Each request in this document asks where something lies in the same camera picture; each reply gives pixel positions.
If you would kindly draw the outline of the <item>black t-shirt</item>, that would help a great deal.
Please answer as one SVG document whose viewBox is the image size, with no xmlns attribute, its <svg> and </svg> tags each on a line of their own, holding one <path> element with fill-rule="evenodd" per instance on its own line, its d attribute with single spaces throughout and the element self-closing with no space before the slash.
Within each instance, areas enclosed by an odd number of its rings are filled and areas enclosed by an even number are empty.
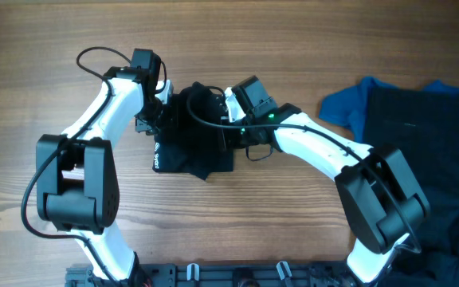
<svg viewBox="0 0 459 287">
<path fill-rule="evenodd" d="M 189 114 L 188 99 L 192 112 L 202 120 L 215 123 L 222 116 L 222 97 L 199 82 L 174 94 L 171 98 L 174 123 L 154 136 L 153 171 L 187 173 L 202 180 L 214 172 L 233 171 L 233 151 L 220 149 L 219 130 L 199 123 Z"/>
</svg>

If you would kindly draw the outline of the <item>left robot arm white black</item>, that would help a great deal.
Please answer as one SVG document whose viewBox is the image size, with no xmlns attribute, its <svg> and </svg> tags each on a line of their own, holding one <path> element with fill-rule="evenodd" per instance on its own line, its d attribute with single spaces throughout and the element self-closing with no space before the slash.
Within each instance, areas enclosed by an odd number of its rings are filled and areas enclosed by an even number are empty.
<svg viewBox="0 0 459 287">
<path fill-rule="evenodd" d="M 96 285 L 145 286 L 149 277 L 116 222 L 120 189 L 113 149 L 132 118 L 156 120 L 171 94 L 160 65 L 112 67 L 82 116 L 36 146 L 36 173 L 25 193 L 37 192 L 39 217 L 73 239 L 92 264 Z"/>
</svg>

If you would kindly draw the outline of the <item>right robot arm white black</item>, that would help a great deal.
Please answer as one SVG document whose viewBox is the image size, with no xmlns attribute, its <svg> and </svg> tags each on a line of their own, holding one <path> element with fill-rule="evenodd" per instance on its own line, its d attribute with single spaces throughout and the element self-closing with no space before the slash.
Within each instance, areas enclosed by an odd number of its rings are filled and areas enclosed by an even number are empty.
<svg viewBox="0 0 459 287">
<path fill-rule="evenodd" d="M 338 136 L 300 108 L 278 106 L 258 82 L 228 87 L 222 96 L 223 128 L 236 132 L 243 146 L 268 144 L 334 182 L 355 236 L 344 282 L 374 285 L 402 251 L 421 252 L 414 231 L 431 208 L 399 149 Z"/>
</svg>

